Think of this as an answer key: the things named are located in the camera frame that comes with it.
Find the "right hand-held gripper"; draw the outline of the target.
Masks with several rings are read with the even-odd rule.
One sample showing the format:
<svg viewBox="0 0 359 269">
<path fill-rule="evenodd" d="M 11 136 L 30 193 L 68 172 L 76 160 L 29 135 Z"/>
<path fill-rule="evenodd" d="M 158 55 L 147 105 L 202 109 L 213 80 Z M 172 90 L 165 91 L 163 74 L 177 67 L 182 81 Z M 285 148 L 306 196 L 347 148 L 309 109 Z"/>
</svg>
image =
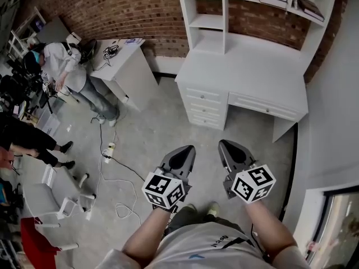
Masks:
<svg viewBox="0 0 359 269">
<path fill-rule="evenodd" d="M 227 176 L 223 182 L 229 199 L 239 197 L 246 204 L 265 198 L 276 183 L 269 167 L 257 161 L 244 146 L 220 140 L 219 156 Z"/>
</svg>

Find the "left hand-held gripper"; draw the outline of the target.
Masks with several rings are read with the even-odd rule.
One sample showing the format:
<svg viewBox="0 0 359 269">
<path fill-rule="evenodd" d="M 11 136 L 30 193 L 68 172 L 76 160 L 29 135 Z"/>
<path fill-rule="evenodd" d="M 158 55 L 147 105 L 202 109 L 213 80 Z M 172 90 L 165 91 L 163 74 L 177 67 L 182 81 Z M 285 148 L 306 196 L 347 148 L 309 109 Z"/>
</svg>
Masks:
<svg viewBox="0 0 359 269">
<path fill-rule="evenodd" d="M 191 189 L 188 176 L 192 172 L 196 150 L 193 145 L 179 147 L 166 154 L 160 165 L 150 172 L 142 192 L 153 209 L 176 213 Z"/>
</svg>

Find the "person's left forearm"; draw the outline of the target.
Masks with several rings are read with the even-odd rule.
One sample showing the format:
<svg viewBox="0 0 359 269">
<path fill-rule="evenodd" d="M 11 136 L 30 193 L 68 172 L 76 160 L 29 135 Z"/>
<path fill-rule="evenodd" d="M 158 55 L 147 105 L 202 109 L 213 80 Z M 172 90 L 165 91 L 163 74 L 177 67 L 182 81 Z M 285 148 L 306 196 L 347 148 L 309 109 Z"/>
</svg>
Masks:
<svg viewBox="0 0 359 269">
<path fill-rule="evenodd" d="M 154 209 L 125 243 L 122 252 L 145 268 L 155 257 L 170 216 L 168 211 Z"/>
</svg>

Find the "person's right forearm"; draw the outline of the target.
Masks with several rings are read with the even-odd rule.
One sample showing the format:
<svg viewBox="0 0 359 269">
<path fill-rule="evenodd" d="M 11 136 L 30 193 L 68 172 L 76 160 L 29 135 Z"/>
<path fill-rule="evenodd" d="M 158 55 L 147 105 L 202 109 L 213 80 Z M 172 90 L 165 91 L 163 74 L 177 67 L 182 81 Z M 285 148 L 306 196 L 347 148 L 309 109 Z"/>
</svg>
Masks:
<svg viewBox="0 0 359 269">
<path fill-rule="evenodd" d="M 272 261 L 286 248 L 297 246 L 289 230 L 261 201 L 246 205 L 245 208 L 257 230 L 260 243 Z"/>
</svg>

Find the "white desk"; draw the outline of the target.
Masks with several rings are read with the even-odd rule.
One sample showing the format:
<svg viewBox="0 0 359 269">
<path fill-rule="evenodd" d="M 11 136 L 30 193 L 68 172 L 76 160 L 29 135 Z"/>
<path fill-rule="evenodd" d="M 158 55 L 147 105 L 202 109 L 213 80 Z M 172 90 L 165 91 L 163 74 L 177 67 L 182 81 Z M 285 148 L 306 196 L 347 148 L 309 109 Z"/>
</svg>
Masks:
<svg viewBox="0 0 359 269">
<path fill-rule="evenodd" d="M 228 37 L 230 45 L 225 54 L 191 50 L 177 74 L 175 81 L 189 122 L 191 113 L 198 114 L 220 120 L 220 130 L 223 130 L 230 106 L 230 92 L 283 106 L 304 116 L 309 112 L 298 51 L 250 36 L 230 34 Z M 221 94 L 221 102 L 188 97 L 186 87 Z M 187 103 L 218 108 L 221 116 L 192 112 Z M 280 139 L 300 121 L 273 117 L 273 141 Z"/>
</svg>

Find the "person's right shoe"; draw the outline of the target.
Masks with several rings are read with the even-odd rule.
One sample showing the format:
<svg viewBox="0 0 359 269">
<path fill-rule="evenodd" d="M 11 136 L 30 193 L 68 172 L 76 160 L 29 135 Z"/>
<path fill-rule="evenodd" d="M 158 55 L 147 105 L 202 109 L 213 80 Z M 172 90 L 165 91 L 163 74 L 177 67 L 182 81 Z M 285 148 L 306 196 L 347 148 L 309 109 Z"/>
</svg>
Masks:
<svg viewBox="0 0 359 269">
<path fill-rule="evenodd" d="M 208 206 L 207 215 L 213 215 L 217 217 L 219 215 L 219 204 L 217 202 L 211 202 Z"/>
</svg>

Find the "person's dark trousers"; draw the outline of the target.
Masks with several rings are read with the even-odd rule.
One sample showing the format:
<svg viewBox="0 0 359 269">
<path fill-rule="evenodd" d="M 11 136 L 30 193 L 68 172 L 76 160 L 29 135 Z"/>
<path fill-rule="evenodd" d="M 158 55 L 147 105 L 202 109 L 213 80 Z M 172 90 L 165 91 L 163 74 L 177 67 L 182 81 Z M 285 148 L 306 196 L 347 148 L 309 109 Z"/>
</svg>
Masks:
<svg viewBox="0 0 359 269">
<path fill-rule="evenodd" d="M 197 212 L 195 215 L 182 215 L 178 212 L 174 215 L 172 221 L 165 229 L 164 236 L 180 229 L 181 227 L 193 224 L 204 224 L 207 222 L 215 222 L 230 228 L 236 229 L 243 233 L 243 230 L 237 225 L 226 219 L 214 217 L 213 215 L 202 215 Z"/>
</svg>

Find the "person's white shirt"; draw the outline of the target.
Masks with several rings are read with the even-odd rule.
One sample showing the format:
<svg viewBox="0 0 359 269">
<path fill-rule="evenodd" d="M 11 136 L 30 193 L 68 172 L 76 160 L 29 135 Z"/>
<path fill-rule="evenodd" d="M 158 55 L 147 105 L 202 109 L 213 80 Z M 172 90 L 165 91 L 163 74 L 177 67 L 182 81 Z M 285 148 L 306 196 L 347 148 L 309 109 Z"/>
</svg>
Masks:
<svg viewBox="0 0 359 269">
<path fill-rule="evenodd" d="M 96 269 L 311 269 L 297 247 L 280 252 L 272 263 L 242 232 L 215 222 L 184 226 L 160 243 L 145 267 L 116 249 Z"/>
</svg>

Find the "window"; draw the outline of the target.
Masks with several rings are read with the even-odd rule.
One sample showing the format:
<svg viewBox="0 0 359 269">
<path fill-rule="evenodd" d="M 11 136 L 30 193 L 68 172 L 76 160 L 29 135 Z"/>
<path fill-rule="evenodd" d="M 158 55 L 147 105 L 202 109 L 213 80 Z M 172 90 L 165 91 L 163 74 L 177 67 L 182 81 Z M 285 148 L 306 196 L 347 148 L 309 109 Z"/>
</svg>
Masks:
<svg viewBox="0 0 359 269">
<path fill-rule="evenodd" d="M 359 269 L 359 185 L 324 197 L 306 260 L 311 269 Z"/>
</svg>

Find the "plain white side table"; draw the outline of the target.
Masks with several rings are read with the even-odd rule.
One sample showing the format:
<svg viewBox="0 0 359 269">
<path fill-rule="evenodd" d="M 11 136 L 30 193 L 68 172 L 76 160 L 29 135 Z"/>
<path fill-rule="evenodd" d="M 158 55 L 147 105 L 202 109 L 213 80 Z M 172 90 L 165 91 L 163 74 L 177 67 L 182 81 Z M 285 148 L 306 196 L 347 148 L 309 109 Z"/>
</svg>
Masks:
<svg viewBox="0 0 359 269">
<path fill-rule="evenodd" d="M 89 75 L 102 80 L 118 100 L 140 112 L 158 93 L 158 83 L 141 50 L 142 43 L 126 45 L 125 39 L 98 40 L 89 65 Z M 103 51 L 113 45 L 119 46 L 118 53 L 104 59 Z"/>
</svg>

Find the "white office chair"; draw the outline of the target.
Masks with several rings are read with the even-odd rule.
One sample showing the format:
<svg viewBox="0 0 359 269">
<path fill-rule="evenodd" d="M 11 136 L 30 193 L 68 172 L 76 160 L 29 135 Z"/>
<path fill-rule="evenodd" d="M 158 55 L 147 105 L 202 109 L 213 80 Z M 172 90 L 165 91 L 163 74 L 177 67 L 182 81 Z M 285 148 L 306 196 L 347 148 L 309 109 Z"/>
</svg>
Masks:
<svg viewBox="0 0 359 269">
<path fill-rule="evenodd" d="M 57 219 L 65 219 L 75 209 L 81 213 L 90 211 L 90 207 L 82 202 L 89 200 L 93 204 L 96 194 L 88 192 L 84 184 L 89 174 L 76 179 L 67 168 L 55 169 L 47 165 L 40 183 L 23 186 L 23 197 L 32 217 L 55 215 Z"/>
</svg>

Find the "white tube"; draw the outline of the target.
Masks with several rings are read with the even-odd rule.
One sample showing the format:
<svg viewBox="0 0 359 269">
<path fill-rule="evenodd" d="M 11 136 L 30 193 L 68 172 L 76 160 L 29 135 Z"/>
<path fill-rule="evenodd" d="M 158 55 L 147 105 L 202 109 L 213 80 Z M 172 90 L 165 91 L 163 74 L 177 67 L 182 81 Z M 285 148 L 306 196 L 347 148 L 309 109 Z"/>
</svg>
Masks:
<svg viewBox="0 0 359 269">
<path fill-rule="evenodd" d="M 54 246 L 50 246 L 50 250 L 52 252 L 63 252 L 63 251 L 70 251 L 70 250 L 74 250 L 76 248 L 78 248 L 79 245 L 77 243 L 73 243 L 73 244 L 68 244 L 68 245 L 61 245 L 58 247 L 54 247 Z"/>
</svg>

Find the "white storage box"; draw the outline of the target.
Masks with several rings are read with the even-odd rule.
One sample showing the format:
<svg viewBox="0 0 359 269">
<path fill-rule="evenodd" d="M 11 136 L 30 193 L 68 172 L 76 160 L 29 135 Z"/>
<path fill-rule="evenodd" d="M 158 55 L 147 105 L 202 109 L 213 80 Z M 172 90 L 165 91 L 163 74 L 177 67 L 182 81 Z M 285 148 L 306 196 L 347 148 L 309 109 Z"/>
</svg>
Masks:
<svg viewBox="0 0 359 269">
<path fill-rule="evenodd" d="M 57 111 L 52 109 L 52 112 L 50 112 L 49 109 L 46 109 L 40 114 L 39 120 L 35 127 L 42 130 L 51 137 L 54 137 L 60 123 L 61 122 L 57 117 Z"/>
</svg>

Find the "spare gripper device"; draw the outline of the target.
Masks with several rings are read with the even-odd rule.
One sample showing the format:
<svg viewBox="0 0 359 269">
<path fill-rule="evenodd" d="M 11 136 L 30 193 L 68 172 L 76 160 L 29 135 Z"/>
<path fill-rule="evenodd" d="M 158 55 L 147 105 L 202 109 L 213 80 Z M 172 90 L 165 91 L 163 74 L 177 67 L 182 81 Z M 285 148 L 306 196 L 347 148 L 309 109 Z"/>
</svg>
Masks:
<svg viewBox="0 0 359 269">
<path fill-rule="evenodd" d="M 119 46 L 118 45 L 111 45 L 106 47 L 103 50 L 103 58 L 104 59 L 111 59 L 117 55 L 119 52 Z"/>
</svg>

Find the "red box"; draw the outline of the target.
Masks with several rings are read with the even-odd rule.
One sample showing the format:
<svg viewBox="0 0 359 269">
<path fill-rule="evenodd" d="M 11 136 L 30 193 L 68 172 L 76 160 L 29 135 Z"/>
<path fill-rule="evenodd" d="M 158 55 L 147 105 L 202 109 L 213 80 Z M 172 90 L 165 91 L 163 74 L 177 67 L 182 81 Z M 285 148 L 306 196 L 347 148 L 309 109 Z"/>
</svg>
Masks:
<svg viewBox="0 0 359 269">
<path fill-rule="evenodd" d="M 33 217 L 22 218 L 20 221 L 24 252 L 35 269 L 56 269 L 55 256 L 61 250 L 52 246 L 35 225 Z"/>
</svg>

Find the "black chair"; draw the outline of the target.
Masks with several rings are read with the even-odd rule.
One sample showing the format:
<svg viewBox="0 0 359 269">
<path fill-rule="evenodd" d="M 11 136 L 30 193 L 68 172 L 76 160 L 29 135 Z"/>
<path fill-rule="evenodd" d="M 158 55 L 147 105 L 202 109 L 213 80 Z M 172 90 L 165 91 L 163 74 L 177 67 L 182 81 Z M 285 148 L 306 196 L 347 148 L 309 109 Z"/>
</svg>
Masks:
<svg viewBox="0 0 359 269">
<path fill-rule="evenodd" d="M 81 60 L 80 64 L 87 63 L 89 60 L 92 59 L 96 52 L 98 41 L 96 39 L 89 40 L 86 44 L 80 47 L 81 52 Z"/>
</svg>

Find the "dark brown book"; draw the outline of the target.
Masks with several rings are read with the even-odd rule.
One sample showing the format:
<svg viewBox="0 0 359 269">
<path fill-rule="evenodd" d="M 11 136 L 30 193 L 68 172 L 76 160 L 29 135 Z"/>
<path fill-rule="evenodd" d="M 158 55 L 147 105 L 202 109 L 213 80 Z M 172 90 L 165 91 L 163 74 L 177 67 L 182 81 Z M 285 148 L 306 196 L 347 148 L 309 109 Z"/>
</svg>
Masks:
<svg viewBox="0 0 359 269">
<path fill-rule="evenodd" d="M 316 18 L 317 20 L 324 22 L 325 18 L 316 6 L 315 3 L 309 0 L 297 0 L 298 6 L 304 13 Z"/>
</svg>

